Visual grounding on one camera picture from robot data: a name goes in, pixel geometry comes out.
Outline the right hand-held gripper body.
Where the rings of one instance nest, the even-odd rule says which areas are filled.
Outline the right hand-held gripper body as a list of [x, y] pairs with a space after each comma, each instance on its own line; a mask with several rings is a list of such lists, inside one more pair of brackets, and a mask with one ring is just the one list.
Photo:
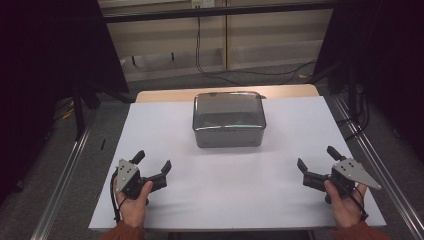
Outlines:
[[382, 186], [353, 158], [343, 158], [332, 166], [329, 180], [336, 186], [340, 197], [352, 193], [357, 183], [381, 190]]

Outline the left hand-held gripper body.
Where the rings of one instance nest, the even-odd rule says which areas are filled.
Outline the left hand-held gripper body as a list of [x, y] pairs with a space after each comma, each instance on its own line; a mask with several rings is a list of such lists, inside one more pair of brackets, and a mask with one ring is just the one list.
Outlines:
[[119, 161], [115, 188], [117, 193], [124, 193], [128, 198], [135, 200], [147, 181], [152, 181], [152, 178], [141, 177], [136, 165], [124, 159]]

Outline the grey storage box clear lid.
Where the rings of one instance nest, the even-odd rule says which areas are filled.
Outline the grey storage box clear lid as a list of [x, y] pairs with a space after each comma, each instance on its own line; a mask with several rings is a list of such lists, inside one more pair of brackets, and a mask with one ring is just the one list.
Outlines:
[[259, 147], [266, 126], [257, 92], [210, 92], [194, 98], [192, 129], [199, 148]]

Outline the person's left hand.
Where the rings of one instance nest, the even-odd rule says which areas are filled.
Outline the person's left hand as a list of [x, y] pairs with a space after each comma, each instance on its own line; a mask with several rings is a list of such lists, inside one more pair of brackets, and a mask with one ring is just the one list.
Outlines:
[[115, 198], [123, 222], [133, 228], [144, 228], [147, 213], [147, 199], [152, 190], [153, 183], [148, 181], [142, 188], [139, 197], [135, 200], [127, 199], [122, 192], [116, 192]]

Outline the person's right hand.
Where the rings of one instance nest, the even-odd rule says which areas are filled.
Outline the person's right hand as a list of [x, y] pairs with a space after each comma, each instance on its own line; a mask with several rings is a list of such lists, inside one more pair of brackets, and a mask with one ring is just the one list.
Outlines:
[[325, 189], [331, 198], [332, 214], [338, 229], [345, 229], [361, 221], [361, 208], [349, 197], [341, 198], [336, 186], [326, 180]]

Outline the black metal stand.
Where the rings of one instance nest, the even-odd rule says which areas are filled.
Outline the black metal stand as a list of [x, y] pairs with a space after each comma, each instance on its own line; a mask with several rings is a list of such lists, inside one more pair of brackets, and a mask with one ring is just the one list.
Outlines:
[[82, 80], [74, 82], [72, 85], [72, 100], [77, 127], [77, 141], [82, 138], [84, 131], [86, 130], [82, 103], [85, 103], [89, 109], [97, 109], [100, 106], [100, 100], [97, 97], [98, 92], [105, 93], [106, 95], [109, 95], [123, 103], [135, 102], [133, 97], [126, 96], [123, 93], [119, 93], [93, 81]]
[[316, 84], [322, 79], [327, 78], [329, 80], [337, 80], [338, 82], [344, 81], [348, 91], [348, 110], [349, 116], [352, 121], [358, 123], [357, 113], [357, 88], [356, 88], [356, 77], [354, 68], [346, 63], [336, 62], [329, 67], [325, 68], [318, 74], [315, 74], [309, 81], [308, 84]]

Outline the white table cover sheet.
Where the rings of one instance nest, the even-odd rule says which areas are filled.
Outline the white table cover sheet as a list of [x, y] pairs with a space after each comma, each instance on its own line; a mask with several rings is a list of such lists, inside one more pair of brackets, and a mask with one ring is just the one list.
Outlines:
[[334, 224], [324, 193], [304, 186], [297, 162], [328, 174], [328, 147], [351, 154], [322, 97], [266, 99], [258, 147], [200, 148], [190, 102], [131, 105], [113, 160], [146, 153], [142, 175], [172, 169], [152, 193], [145, 226], [153, 231], [318, 229]]

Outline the black curtain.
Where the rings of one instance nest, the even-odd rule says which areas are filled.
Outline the black curtain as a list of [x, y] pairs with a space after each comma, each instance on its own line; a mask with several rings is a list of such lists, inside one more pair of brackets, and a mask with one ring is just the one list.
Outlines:
[[56, 103], [126, 93], [98, 0], [0, 0], [0, 205], [36, 159]]
[[341, 0], [314, 73], [337, 92], [353, 71], [373, 104], [424, 162], [424, 0]]

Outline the black horizontal bar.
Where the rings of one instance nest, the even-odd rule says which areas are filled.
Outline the black horizontal bar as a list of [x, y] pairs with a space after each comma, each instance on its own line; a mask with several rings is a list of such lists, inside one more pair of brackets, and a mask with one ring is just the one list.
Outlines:
[[108, 14], [103, 19], [106, 23], [139, 22], [153, 20], [169, 20], [182, 18], [215, 17], [228, 15], [261, 14], [275, 12], [293, 12], [332, 9], [339, 4], [338, 0], [314, 2], [283, 3], [272, 5], [231, 6], [185, 10], [170, 10], [146, 13]]

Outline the metal floor rail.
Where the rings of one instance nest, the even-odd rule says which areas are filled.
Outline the metal floor rail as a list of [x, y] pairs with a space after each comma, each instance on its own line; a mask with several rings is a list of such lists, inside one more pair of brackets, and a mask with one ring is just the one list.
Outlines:
[[341, 96], [335, 96], [334, 102], [342, 114], [343, 118], [347, 121], [350, 131], [352, 132], [355, 141], [359, 144], [362, 152], [365, 154], [368, 162], [372, 166], [375, 174], [381, 181], [381, 185], [386, 190], [400, 216], [411, 232], [415, 240], [424, 240], [424, 224], [415, 210], [410, 204], [409, 200], [403, 194], [398, 184], [389, 173], [387, 167], [382, 159], [374, 149], [366, 134], [362, 131], [361, 127], [350, 119], [349, 109]]
[[68, 189], [70, 180], [75, 171], [76, 165], [81, 158], [81, 154], [89, 138], [92, 126], [87, 126], [81, 133], [78, 140], [75, 142], [70, 156], [67, 159], [66, 165], [56, 187], [49, 199], [49, 202], [44, 209], [41, 218], [30, 238], [30, 240], [48, 240], [48, 236], [52, 229], [53, 223], [57, 217], [61, 204], [64, 200], [65, 193]]

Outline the white wall socket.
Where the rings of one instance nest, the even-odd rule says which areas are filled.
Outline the white wall socket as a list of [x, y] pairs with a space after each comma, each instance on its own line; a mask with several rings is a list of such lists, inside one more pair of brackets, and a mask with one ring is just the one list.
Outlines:
[[215, 0], [191, 0], [193, 9], [199, 8], [213, 8], [215, 6]]

